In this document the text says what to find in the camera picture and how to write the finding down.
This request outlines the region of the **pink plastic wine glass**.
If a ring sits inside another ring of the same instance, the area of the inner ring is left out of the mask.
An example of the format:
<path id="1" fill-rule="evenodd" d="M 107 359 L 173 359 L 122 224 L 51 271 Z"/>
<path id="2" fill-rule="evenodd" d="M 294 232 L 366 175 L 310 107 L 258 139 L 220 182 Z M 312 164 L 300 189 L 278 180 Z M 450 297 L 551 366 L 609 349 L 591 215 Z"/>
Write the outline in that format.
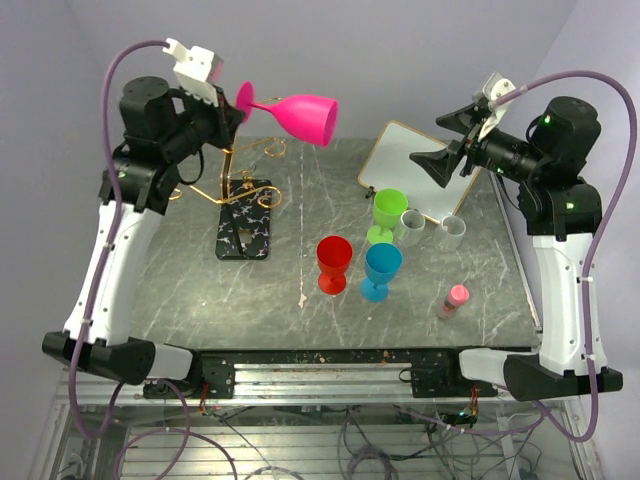
<path id="1" fill-rule="evenodd" d="M 290 136 L 320 147 L 327 147 L 331 142 L 339 116 L 338 101 L 329 97 L 298 94 L 273 104 L 259 103 L 251 82 L 240 87 L 235 106 L 245 114 L 245 121 L 254 110 L 265 111 Z"/>

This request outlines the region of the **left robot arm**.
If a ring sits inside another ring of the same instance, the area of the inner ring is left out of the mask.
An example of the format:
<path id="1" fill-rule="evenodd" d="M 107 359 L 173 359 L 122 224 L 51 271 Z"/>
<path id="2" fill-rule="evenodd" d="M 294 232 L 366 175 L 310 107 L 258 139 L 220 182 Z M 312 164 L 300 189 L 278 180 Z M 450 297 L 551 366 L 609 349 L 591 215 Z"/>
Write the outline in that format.
<path id="1" fill-rule="evenodd" d="M 89 271 L 63 329 L 45 335 L 44 354 L 118 383 L 166 378 L 182 397 L 202 389 L 199 353 L 137 339 L 131 331 L 134 293 L 147 249 L 182 181 L 179 164 L 206 144 L 231 147 L 244 119 L 221 87 L 213 91 L 216 102 L 154 76 L 125 85 L 119 102 L 124 140 L 111 155 L 115 178 L 102 176 Z"/>

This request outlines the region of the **red plastic wine glass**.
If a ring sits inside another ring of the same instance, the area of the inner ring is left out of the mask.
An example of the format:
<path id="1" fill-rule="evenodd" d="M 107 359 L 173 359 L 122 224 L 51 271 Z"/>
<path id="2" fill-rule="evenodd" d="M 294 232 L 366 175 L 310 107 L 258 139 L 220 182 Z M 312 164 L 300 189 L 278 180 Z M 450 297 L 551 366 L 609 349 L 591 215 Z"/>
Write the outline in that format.
<path id="1" fill-rule="evenodd" d="M 331 235 L 319 242 L 316 258 L 320 269 L 318 286 L 322 292 L 338 295 L 346 288 L 346 272 L 352 257 L 353 247 L 344 237 Z"/>

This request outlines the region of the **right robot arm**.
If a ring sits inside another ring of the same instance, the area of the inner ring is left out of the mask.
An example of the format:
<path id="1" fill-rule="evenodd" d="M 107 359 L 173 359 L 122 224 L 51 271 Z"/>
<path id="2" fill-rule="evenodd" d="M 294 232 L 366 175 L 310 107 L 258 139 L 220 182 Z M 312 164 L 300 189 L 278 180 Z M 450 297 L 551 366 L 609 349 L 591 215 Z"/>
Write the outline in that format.
<path id="1" fill-rule="evenodd" d="M 597 110 L 568 96 L 553 98 L 531 121 L 524 139 L 499 129 L 487 135 L 489 103 L 478 100 L 437 118 L 461 134 L 435 152 L 409 158 L 440 187 L 457 166 L 469 175 L 481 167 L 518 183 L 518 208 L 536 253 L 543 298 L 543 333 L 536 353 L 465 349 L 440 373 L 442 387 L 459 396 L 476 381 L 505 388 L 519 401 L 617 392 L 623 375 L 609 367 L 597 341 L 591 297 L 585 294 L 592 266 L 588 249 L 604 224 L 597 190 L 581 178 L 601 133 Z"/>

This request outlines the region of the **green plastic wine glass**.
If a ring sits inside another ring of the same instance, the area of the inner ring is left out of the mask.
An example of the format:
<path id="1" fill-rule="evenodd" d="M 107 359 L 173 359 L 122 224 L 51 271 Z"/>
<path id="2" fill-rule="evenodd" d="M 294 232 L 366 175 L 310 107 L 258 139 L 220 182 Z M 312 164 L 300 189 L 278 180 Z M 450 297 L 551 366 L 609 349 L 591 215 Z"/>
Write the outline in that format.
<path id="1" fill-rule="evenodd" d="M 374 224 L 367 231 L 368 242 L 372 245 L 392 243 L 393 229 L 408 205 L 408 198 L 400 190 L 386 188 L 378 191 L 373 203 Z"/>

